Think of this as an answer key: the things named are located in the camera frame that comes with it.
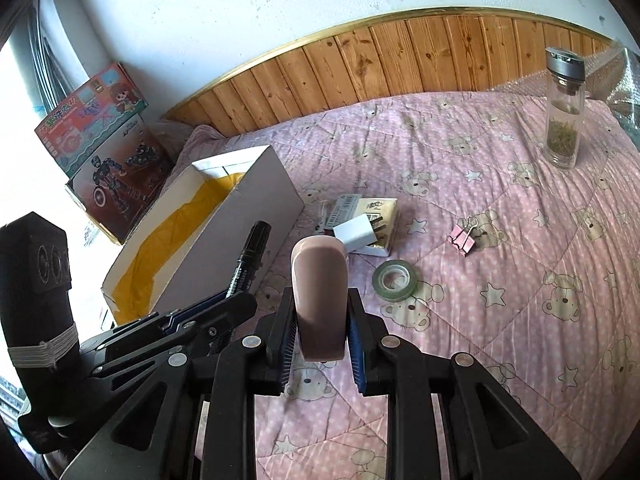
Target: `pink binder clip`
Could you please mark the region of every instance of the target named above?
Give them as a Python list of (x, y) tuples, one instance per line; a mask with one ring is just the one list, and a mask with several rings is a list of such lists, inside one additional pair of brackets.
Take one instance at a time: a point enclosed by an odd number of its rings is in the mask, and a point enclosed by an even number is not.
[[(471, 225), (471, 218), (476, 221), (475, 225)], [(463, 256), (467, 256), (471, 248), (476, 243), (476, 241), (471, 237), (471, 230), (475, 227), (478, 227), (478, 219), (475, 216), (469, 216), (466, 219), (465, 229), (459, 225), (454, 225), (453, 231), (449, 236), (447, 236), (449, 243), (453, 244)]]

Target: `yellow tissue paper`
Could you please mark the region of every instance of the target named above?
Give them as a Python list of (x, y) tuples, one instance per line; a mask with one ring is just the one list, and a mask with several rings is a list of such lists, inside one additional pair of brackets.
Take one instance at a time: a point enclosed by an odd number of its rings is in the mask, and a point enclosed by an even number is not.
[(193, 198), (171, 213), (140, 245), (113, 291), (118, 325), (149, 313), (156, 273), (224, 201), (244, 173), (206, 180)]

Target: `bottle lid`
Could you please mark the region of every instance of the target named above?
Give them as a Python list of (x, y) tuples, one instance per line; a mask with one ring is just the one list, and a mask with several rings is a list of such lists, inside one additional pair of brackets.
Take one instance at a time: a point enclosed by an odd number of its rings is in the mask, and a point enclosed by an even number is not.
[(546, 48), (546, 67), (559, 76), (584, 81), (584, 58), (570, 50), (548, 46)]

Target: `bed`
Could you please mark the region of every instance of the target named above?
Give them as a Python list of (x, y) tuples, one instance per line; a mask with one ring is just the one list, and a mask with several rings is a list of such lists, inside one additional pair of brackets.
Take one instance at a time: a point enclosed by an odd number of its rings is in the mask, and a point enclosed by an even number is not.
[[(383, 259), (350, 256), (366, 310), (424, 352), (472, 354), (583, 478), (598, 478), (640, 418), (640, 155), (607, 105), (589, 101), (578, 164), (556, 170), (541, 152), (544, 99), (484, 90), (543, 69), (546, 44), (588, 55), (604, 38), (497, 9), (414, 11), (320, 36), (169, 113), (204, 124), (174, 176), (270, 144), (305, 200), (238, 336), (276, 309), (320, 200), (397, 198), (391, 258), (420, 282), (385, 302), (371, 285)], [(446, 235), (471, 216), (477, 248), (463, 258)], [(357, 393), (347, 360), (297, 353), (286, 392), (258, 398), (255, 414), (258, 478), (384, 478), (386, 401)]]

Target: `roll of tape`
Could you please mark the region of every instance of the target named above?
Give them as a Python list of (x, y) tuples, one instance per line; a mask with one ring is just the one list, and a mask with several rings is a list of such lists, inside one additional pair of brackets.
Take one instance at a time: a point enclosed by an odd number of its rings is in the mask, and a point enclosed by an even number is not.
[(373, 271), (373, 290), (383, 300), (406, 300), (418, 285), (415, 269), (404, 260), (389, 260)]

